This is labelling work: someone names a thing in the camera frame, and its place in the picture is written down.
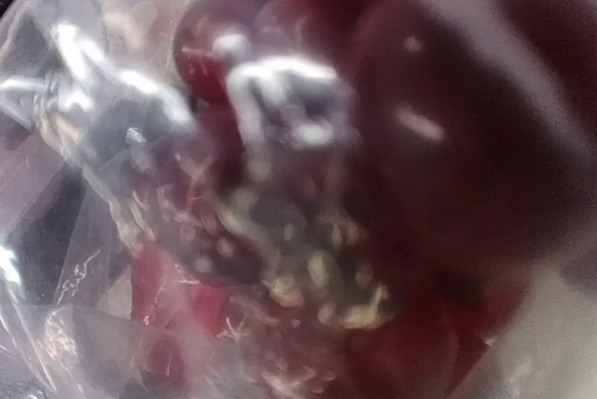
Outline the purple fake grapes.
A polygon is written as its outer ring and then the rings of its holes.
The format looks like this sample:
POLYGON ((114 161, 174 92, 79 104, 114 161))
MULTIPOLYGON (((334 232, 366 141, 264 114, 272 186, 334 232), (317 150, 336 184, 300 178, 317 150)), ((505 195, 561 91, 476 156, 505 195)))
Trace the purple fake grapes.
POLYGON ((596 252, 596 0, 193 0, 132 156, 156 398, 450 398, 596 252))

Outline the clear zip top bag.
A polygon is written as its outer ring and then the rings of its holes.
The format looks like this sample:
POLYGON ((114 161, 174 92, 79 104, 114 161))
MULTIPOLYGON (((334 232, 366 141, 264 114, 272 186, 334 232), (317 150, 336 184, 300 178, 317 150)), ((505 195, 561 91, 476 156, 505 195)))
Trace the clear zip top bag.
MULTIPOLYGON (((172 57, 193 0, 10 0, 1 110, 28 130, 2 157, 1 319, 60 398, 156 398, 132 318, 132 156, 198 126, 172 57)), ((510 324, 450 398, 596 394, 596 252, 537 272, 510 324)))

